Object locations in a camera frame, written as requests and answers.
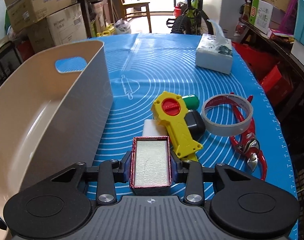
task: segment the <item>white tape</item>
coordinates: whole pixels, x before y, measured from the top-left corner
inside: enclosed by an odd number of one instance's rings
[[[242,108],[246,113],[245,120],[243,122],[225,125],[214,123],[206,116],[207,112],[210,109],[215,106],[224,104],[229,104]],[[243,97],[234,94],[221,94],[213,96],[204,102],[202,106],[201,115],[205,123],[206,129],[210,133],[224,137],[236,136],[243,133],[249,128],[253,116],[253,106],[248,100]]]

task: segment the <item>metal screw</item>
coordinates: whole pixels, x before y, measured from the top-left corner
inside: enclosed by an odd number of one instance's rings
[[[202,197],[198,194],[191,194],[187,196],[187,200],[193,203],[200,202]]]
[[[114,197],[111,194],[102,194],[98,197],[98,200],[102,202],[111,202],[113,199]]]

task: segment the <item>black circular pad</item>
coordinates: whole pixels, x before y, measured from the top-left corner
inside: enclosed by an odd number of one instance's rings
[[[55,196],[39,196],[31,199],[26,205],[26,211],[36,217],[50,217],[59,213],[64,207],[64,201]]]
[[[14,195],[6,203],[3,215],[15,234],[45,239],[76,230],[87,221],[91,209],[89,199],[77,189],[66,183],[50,182]]]
[[[224,181],[224,188],[210,204],[210,216],[223,230],[246,239],[271,239],[288,233],[299,210],[289,192],[255,178]]]

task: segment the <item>white floor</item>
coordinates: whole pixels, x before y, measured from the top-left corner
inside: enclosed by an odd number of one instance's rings
[[[151,16],[152,33],[170,33],[171,29],[166,26],[167,19],[174,16]],[[132,34],[134,33],[149,33],[149,25],[146,17],[134,18],[130,20]]]

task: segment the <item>green cap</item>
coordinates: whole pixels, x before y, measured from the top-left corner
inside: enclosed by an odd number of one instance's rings
[[[188,110],[197,110],[199,108],[200,101],[196,95],[184,96],[182,99],[184,100]]]

